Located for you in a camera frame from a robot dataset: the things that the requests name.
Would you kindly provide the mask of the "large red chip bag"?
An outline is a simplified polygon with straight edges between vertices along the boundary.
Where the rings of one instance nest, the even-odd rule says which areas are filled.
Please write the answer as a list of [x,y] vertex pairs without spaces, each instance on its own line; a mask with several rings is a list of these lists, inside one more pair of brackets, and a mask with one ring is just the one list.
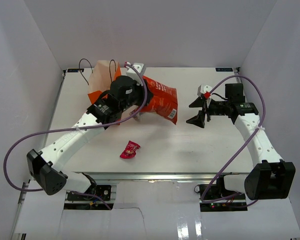
[[178,94],[177,89],[164,85],[149,77],[143,77],[147,84],[150,101],[141,109],[141,113],[156,113],[159,116],[177,124]]

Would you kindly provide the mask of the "red snack packet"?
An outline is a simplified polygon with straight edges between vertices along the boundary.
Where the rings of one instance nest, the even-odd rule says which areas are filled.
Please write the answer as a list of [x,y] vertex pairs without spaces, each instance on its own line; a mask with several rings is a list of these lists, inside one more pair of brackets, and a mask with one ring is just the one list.
[[141,146],[138,143],[130,140],[119,157],[121,159],[132,159],[136,156],[137,150],[140,148]]

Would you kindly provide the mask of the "silver snack packet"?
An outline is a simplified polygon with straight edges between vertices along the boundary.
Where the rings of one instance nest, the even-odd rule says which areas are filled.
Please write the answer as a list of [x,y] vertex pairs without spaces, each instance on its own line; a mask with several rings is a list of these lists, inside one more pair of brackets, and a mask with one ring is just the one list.
[[137,114],[135,114],[136,111],[137,111],[137,109],[134,109],[133,111],[131,111],[131,112],[129,113],[129,115],[130,115],[130,116],[133,115],[133,119],[134,119],[135,121],[140,121],[141,118],[142,118],[142,115],[144,114],[144,112],[138,112]]

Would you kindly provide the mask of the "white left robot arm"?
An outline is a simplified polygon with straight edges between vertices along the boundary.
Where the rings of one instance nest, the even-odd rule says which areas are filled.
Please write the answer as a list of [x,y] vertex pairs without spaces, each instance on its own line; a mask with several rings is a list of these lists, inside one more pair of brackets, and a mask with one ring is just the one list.
[[142,108],[149,101],[150,93],[145,79],[137,82],[127,75],[118,76],[110,89],[98,99],[68,133],[50,145],[26,155],[31,176],[43,191],[52,196],[61,190],[78,192],[84,199],[95,196],[97,184],[86,173],[66,172],[64,167],[72,156],[95,136],[111,125],[123,122],[122,114],[132,106]]

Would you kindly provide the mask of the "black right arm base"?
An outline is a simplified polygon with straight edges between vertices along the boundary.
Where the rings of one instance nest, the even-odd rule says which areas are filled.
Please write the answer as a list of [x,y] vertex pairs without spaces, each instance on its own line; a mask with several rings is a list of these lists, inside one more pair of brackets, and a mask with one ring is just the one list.
[[201,213],[220,213],[220,212],[240,212],[247,211],[247,201],[244,194],[228,197],[234,194],[233,191],[221,190],[218,186],[212,185],[204,197],[205,201],[212,201],[210,203],[203,203],[199,200]]

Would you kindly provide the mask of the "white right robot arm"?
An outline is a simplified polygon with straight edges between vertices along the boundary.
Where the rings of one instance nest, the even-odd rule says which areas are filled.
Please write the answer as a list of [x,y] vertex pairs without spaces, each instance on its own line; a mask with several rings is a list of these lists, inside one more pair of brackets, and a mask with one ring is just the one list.
[[247,142],[253,169],[248,174],[222,174],[216,180],[216,195],[226,200],[234,193],[246,194],[250,200],[285,199],[296,173],[292,162],[286,162],[271,144],[261,126],[259,112],[252,102],[246,102],[241,83],[225,85],[225,99],[213,100],[212,87],[200,85],[191,108],[198,114],[186,121],[204,128],[212,116],[227,116]]

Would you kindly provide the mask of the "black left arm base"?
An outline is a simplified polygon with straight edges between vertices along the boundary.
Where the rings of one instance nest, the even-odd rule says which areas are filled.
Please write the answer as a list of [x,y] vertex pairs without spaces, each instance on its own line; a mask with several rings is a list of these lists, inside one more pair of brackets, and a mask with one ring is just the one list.
[[66,200],[71,203],[92,203],[102,204],[103,202],[108,202],[111,200],[112,186],[111,185],[97,185],[93,190],[89,190],[86,194],[89,195],[81,195],[76,193],[68,193],[66,195]]

